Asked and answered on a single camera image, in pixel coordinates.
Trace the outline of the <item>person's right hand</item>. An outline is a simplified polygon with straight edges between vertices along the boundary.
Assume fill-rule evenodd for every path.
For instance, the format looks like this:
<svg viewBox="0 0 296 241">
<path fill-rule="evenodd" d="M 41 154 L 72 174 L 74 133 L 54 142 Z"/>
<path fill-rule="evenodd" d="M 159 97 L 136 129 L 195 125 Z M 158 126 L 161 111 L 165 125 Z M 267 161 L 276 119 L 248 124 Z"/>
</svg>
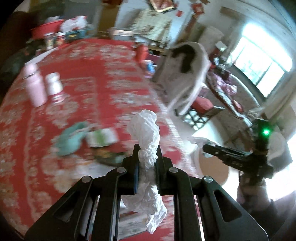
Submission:
<svg viewBox="0 0 296 241">
<path fill-rule="evenodd" d="M 271 204 L 266 190 L 266 181 L 263 179 L 261 182 L 251 185 L 250 176 L 245 173 L 241 174 L 236 201 L 248 213 L 266 210 Z"/>
</svg>

